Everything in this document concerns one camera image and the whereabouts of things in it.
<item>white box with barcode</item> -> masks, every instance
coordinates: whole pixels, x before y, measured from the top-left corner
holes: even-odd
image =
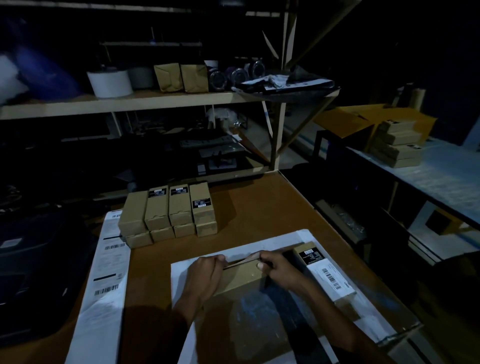
[[[297,259],[307,266],[308,270],[333,302],[350,301],[350,298],[356,293],[355,290],[332,262],[323,256],[314,243],[305,243],[293,250]]]

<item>stack of cardboard boxes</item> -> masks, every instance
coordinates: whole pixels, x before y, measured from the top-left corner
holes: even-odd
[[[217,232],[206,182],[133,192],[128,195],[119,220],[120,232],[130,248],[193,235],[195,226],[198,236]]]
[[[423,148],[414,121],[386,120],[379,126],[370,153],[392,168],[418,166]]]

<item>wooden table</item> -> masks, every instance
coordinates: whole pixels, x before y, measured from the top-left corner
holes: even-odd
[[[210,192],[218,234],[202,238],[187,236],[132,250],[120,363],[142,363],[157,345],[158,327],[171,305],[171,263],[300,229],[310,230],[397,332],[418,324],[417,318],[278,172],[215,185]],[[41,340],[1,349],[0,363],[63,364],[82,296],[83,291],[62,329]]]

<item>forearm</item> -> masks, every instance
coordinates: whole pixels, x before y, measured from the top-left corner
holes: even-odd
[[[332,346],[354,354],[365,363],[394,363],[334,305],[316,282],[305,277],[294,292],[312,309]]]

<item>black label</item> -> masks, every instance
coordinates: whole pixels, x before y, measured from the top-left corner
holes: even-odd
[[[306,265],[318,262],[325,257],[318,251],[318,248],[312,248],[299,253]]]
[[[170,190],[170,196],[173,196],[174,194],[187,194],[188,193],[188,187],[180,187],[180,188],[174,188]]]
[[[211,204],[212,204],[212,201],[210,201],[209,198],[205,198],[203,200],[192,201],[192,207],[193,208],[210,206]]]
[[[167,194],[166,188],[161,188],[159,190],[148,191],[148,197],[155,197],[155,196],[164,196]]]

